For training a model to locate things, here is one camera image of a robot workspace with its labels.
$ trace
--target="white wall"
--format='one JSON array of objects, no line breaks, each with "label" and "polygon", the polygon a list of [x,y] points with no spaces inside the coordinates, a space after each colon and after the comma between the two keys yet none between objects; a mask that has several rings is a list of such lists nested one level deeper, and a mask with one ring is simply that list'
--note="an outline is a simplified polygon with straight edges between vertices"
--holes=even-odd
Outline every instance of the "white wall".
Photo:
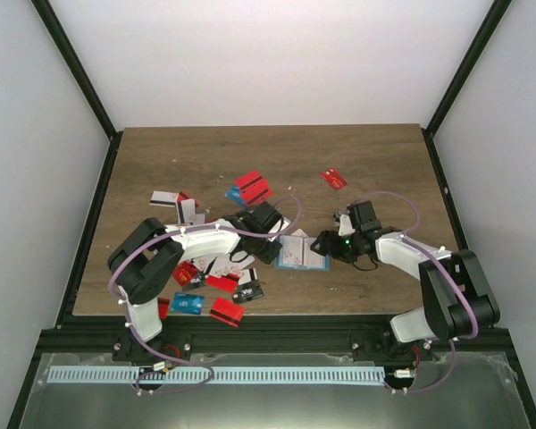
[{"label": "white wall", "polygon": [[536,402],[536,2],[513,2],[435,137]]},{"label": "white wall", "polygon": [[53,326],[106,146],[31,2],[0,1],[0,429]]},{"label": "white wall", "polygon": [[115,126],[419,122],[491,0],[53,0]]}]

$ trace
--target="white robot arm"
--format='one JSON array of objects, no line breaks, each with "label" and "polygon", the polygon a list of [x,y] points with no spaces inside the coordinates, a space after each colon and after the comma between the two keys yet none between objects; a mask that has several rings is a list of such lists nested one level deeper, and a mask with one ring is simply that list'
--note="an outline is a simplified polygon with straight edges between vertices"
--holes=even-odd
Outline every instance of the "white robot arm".
[{"label": "white robot arm", "polygon": [[281,244],[274,239],[242,235],[235,229],[273,234],[286,230],[289,224],[288,219],[266,202],[253,210],[245,210],[205,225],[165,226],[155,218],[143,221],[109,257],[107,265],[112,273],[144,243],[167,232],[178,231],[179,234],[149,248],[153,257],[149,258],[144,253],[137,255],[118,277],[122,296],[120,302],[127,305],[130,322],[139,337],[147,342],[163,329],[157,297],[178,263],[205,255],[246,251],[270,264],[278,256]]},{"label": "white robot arm", "polygon": [[[339,230],[322,231],[312,245],[313,251],[351,264],[367,255],[374,262],[394,265],[420,282],[423,307],[396,315],[390,321],[399,343],[432,338],[449,340],[471,333],[471,319],[449,285],[447,275],[453,283],[463,286],[459,293],[466,298],[479,326],[492,326],[499,320],[497,302],[472,251],[434,248],[410,239],[397,228],[384,228],[370,201],[349,206],[345,214],[334,217]],[[446,272],[433,260],[439,261]]]}]

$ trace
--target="black metal frame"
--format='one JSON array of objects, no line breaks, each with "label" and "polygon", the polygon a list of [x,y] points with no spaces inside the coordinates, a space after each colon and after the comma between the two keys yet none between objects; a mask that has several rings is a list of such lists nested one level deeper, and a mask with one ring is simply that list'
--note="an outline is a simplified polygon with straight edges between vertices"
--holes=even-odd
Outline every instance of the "black metal frame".
[{"label": "black metal frame", "polygon": [[[31,0],[52,39],[60,50],[75,80],[80,85],[91,109],[95,113],[107,138],[109,149],[96,192],[89,210],[88,219],[80,240],[80,245],[71,269],[70,279],[63,297],[63,303],[56,320],[56,329],[43,331],[40,335],[34,357],[24,379],[20,395],[15,404],[8,427],[19,427],[29,392],[38,370],[38,363],[45,353],[113,353],[114,344],[122,335],[127,334],[123,318],[118,316],[75,316],[73,305],[80,286],[85,263],[91,248],[101,207],[104,202],[107,185],[111,178],[113,164],[121,143],[122,132],[117,132],[107,115],[101,100],[88,78],[80,59],[54,9],[48,0]],[[423,137],[427,147],[441,196],[447,208],[448,217],[455,233],[459,248],[468,248],[465,233],[456,212],[453,198],[448,188],[445,174],[440,164],[433,138],[455,101],[460,89],[465,84],[482,50],[487,45],[494,29],[506,12],[511,0],[495,0],[478,30],[473,43],[461,62],[447,92],[440,101]],[[357,332],[361,324],[385,327],[393,315],[307,315],[307,316],[249,316],[235,330],[218,324],[210,318],[174,317],[164,321],[167,332],[174,332],[183,341],[190,342],[194,353],[230,353],[230,352],[314,352],[314,353],[353,353],[355,359],[373,360],[377,365],[392,366],[393,361],[382,360],[376,355],[356,353],[351,348],[349,335]],[[532,395],[518,362],[515,348],[508,330],[482,330],[478,338],[460,341],[459,351],[504,352],[509,365],[517,372],[516,386],[523,400],[526,414],[532,427],[536,428],[536,407]],[[446,345],[433,347],[434,351],[448,350]]]}]

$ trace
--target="cable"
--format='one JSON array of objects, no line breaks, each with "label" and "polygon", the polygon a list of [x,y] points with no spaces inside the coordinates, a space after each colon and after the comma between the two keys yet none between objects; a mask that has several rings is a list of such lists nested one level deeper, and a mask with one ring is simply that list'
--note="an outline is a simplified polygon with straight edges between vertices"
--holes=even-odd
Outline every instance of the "cable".
[{"label": "cable", "polygon": [[233,264],[240,264],[241,262],[243,262],[247,257],[250,256],[250,253],[246,253],[241,259],[239,259],[238,261],[233,261],[232,260],[232,254],[229,255],[229,261],[231,261]]},{"label": "cable", "polygon": [[[294,225],[296,225],[297,221],[300,219],[300,216],[302,215],[302,205],[300,204],[299,199],[297,199],[296,197],[294,197],[292,195],[292,196],[289,196],[289,197],[284,197],[284,198],[279,199],[277,203],[280,203],[281,201],[283,201],[285,199],[292,199],[296,203],[296,206],[297,206],[296,217],[294,218],[294,220],[286,228],[284,228],[281,231],[274,232],[272,234],[259,234],[259,233],[256,233],[256,232],[242,231],[242,230],[237,230],[236,228],[230,228],[228,226],[217,225],[215,223],[210,223],[210,224],[206,224],[206,225],[199,225],[197,227],[191,228],[190,230],[191,231],[219,230],[219,231],[236,232],[237,234],[246,235],[248,237],[257,237],[257,238],[260,238],[260,239],[269,239],[269,238],[272,238],[272,237],[277,237],[277,236],[283,234],[284,232],[290,230],[291,228],[293,228]],[[136,248],[133,252],[131,252],[131,254],[128,257],[125,258],[125,260],[121,263],[121,265],[119,265],[117,267],[117,269],[115,270],[115,272],[111,276],[111,279],[109,279],[109,283],[107,283],[107,289],[113,295],[119,297],[120,299],[125,299],[125,297],[121,293],[115,291],[114,287],[115,287],[115,284],[117,283],[117,279],[119,278],[119,276],[121,275],[123,270],[127,267],[127,265],[129,265],[131,263],[131,261],[133,261],[133,259],[135,259],[141,253],[143,253],[146,249],[154,246],[156,243],[158,243],[160,241],[163,241],[163,240],[167,240],[167,239],[172,238],[172,237],[175,237],[177,235],[181,235],[182,233],[183,233],[183,231],[181,231],[181,230],[166,232],[165,234],[160,235],[158,237],[155,237],[154,239],[151,239],[151,240],[147,241],[142,246],[139,246],[138,248]],[[141,339],[141,337],[139,336],[137,330],[133,326],[133,323],[131,322],[131,316],[129,314],[129,310],[128,310],[127,306],[125,307],[125,320],[129,324],[131,334],[133,335],[135,340],[139,343],[139,345],[143,349],[147,350],[152,355],[157,356],[158,358],[161,358],[161,359],[163,359],[165,361],[176,362],[177,364],[183,364],[183,365],[186,365],[186,366],[203,367],[204,369],[208,370],[209,373],[210,373],[208,375],[208,377],[206,379],[204,379],[202,382],[191,384],[189,386],[184,386],[184,387],[177,388],[177,389],[173,389],[173,390],[170,390],[170,391],[163,391],[162,393],[173,393],[173,392],[189,391],[191,389],[195,389],[196,387],[202,386],[202,385],[210,382],[214,378],[214,370],[213,370],[213,368],[211,366],[208,366],[208,365],[205,365],[205,364],[196,364],[196,363],[191,362],[189,360],[180,359],[180,358],[177,358],[177,357],[167,356],[167,355],[164,355],[163,353],[151,348],[146,342],[144,342]]]},{"label": "cable", "polygon": [[369,260],[371,261],[371,263],[374,265],[373,268],[362,268],[360,266],[357,266],[356,263],[354,261],[351,262],[351,265],[353,265],[357,270],[359,271],[375,271],[379,266],[377,265],[377,263],[372,260],[371,258],[369,258]]},{"label": "cable", "polygon": [[[373,195],[391,195],[392,197],[399,198],[399,199],[405,201],[413,209],[413,211],[415,212],[415,223],[414,223],[413,226],[407,228],[406,230],[403,230],[403,232],[405,234],[407,234],[407,233],[409,233],[411,231],[414,231],[417,228],[419,228],[419,224],[421,223],[421,215],[419,214],[419,209],[417,208],[417,206],[415,204],[413,204],[413,202],[410,199],[408,199],[406,197],[403,197],[402,195],[399,195],[399,194],[397,194],[395,192],[391,192],[390,190],[375,190],[373,192],[368,192],[366,194],[363,194],[363,196],[361,196],[357,200],[353,201],[349,205],[352,206],[354,204],[361,203],[363,201],[367,201],[369,199],[369,197],[372,197]],[[346,213],[347,210],[348,210],[348,207],[346,206],[340,212],[341,213]]]},{"label": "cable", "polygon": [[[452,374],[453,370],[456,366],[456,348],[455,343],[451,340],[448,342],[450,345],[451,355],[450,355],[450,367],[448,368],[448,371],[443,375],[439,380],[437,380],[433,384],[429,384],[428,386],[422,387],[421,389],[416,389],[413,391],[407,391],[407,395],[416,394],[416,393],[425,393],[427,391],[432,391],[433,389],[436,389],[437,387],[441,386]],[[394,387],[391,387],[387,382],[385,382],[385,387],[389,389],[390,391],[396,391]]]},{"label": "cable", "polygon": [[431,253],[429,253],[427,250],[425,250],[422,246],[419,246],[416,244],[413,240],[410,240],[408,237],[403,236],[403,242],[407,244],[408,246],[411,246],[412,248],[419,250],[421,253],[423,253],[426,257],[428,257],[435,266],[439,269],[442,276],[445,278],[447,283],[450,285],[450,287],[453,289],[453,292],[455,292],[456,298],[460,301],[460,303],[465,308],[466,313],[468,314],[468,318],[471,321],[471,326],[473,327],[473,331],[469,335],[465,335],[463,338],[472,339],[475,338],[479,334],[479,324],[476,321],[476,316],[474,315],[473,308],[468,303],[468,301],[465,298],[465,295],[463,295],[463,292],[460,290],[460,288],[456,285],[453,278],[450,276],[450,274],[447,272],[445,267],[442,265],[439,260],[434,257]]}]

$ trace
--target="wooden table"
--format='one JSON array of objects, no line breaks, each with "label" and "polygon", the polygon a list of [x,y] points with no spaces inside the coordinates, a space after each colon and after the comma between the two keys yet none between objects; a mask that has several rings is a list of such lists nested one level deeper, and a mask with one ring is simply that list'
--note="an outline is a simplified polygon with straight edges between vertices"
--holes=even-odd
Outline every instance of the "wooden table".
[{"label": "wooden table", "polygon": [[[348,185],[334,191],[320,173],[336,168]],[[277,127],[141,128],[127,129],[97,225],[81,282],[74,315],[120,315],[106,289],[106,260],[116,246],[145,218],[176,223],[174,208],[149,205],[154,190],[186,190],[208,218],[236,213],[240,207],[224,192],[239,176],[258,170],[275,196],[300,198],[303,214],[297,227],[310,236],[334,228],[335,211],[377,189],[391,190],[413,200],[422,225],[412,235],[434,246],[456,248],[440,191],[418,125],[324,125]],[[406,228],[413,211],[393,197],[372,198],[384,226]],[[293,218],[293,203],[279,207]],[[257,268],[264,298],[246,304],[247,314],[349,314],[402,312],[422,305],[418,281],[382,265],[361,273],[353,266],[331,262],[329,272]],[[163,295],[180,291],[174,280]],[[206,296],[213,288],[195,292]]]}]

